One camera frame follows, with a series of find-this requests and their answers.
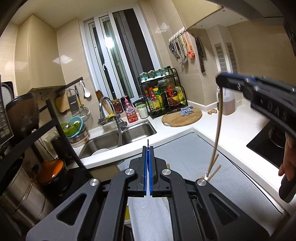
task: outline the green bowl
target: green bowl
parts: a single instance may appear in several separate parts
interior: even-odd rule
[[[72,126],[69,129],[64,129],[64,126],[66,124],[71,124]],[[67,137],[73,136],[80,128],[80,123],[76,123],[73,125],[73,123],[62,123],[61,127],[63,128],[63,132]]]

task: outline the stack of bowls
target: stack of bowls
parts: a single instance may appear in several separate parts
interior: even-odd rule
[[[71,127],[68,129],[64,129],[64,127],[68,123],[71,125]],[[75,116],[71,118],[67,123],[61,124],[61,126],[72,147],[75,148],[82,146],[89,140],[87,129],[81,117]]]
[[[80,147],[89,140],[89,134],[84,124],[82,124],[81,131],[74,137],[69,138],[72,147]]]

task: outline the cheese grater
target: cheese grater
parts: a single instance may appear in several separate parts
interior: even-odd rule
[[[76,92],[74,89],[69,89],[67,91],[67,98],[68,98],[71,114],[77,115],[79,113],[79,105],[77,102],[77,96],[76,96]]]

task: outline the window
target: window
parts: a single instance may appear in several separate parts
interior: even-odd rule
[[[152,62],[150,54],[155,49],[148,49],[147,38],[143,36],[143,20],[140,21],[142,28],[134,9],[127,9],[98,15],[84,22],[86,51],[91,57],[88,64],[95,72],[93,80],[111,99],[128,95],[132,102],[138,100],[142,93],[137,78],[142,72],[160,67],[153,57]],[[148,45],[151,46],[150,35],[149,38]]]

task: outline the white countertop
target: white countertop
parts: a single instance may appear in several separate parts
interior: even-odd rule
[[[208,143],[214,145],[218,114],[209,115],[202,112],[202,118],[199,121],[183,127],[164,126],[161,118],[158,117],[153,120],[148,117],[148,120],[157,131],[156,134],[98,155],[83,158],[81,161],[86,168],[101,166],[141,153],[143,146],[147,146],[147,139],[149,139],[149,146],[157,147],[190,132],[196,132]],[[247,101],[244,102],[244,104],[237,107],[233,114],[222,117],[218,150],[253,178],[288,213],[293,214],[296,208],[296,198],[289,204],[280,199],[278,191],[282,177],[278,176],[278,169],[246,147],[267,122],[268,120],[264,116],[249,107]],[[89,131],[90,139],[116,129],[114,122],[92,129]],[[74,150],[79,154],[82,148],[83,146],[74,148]]]

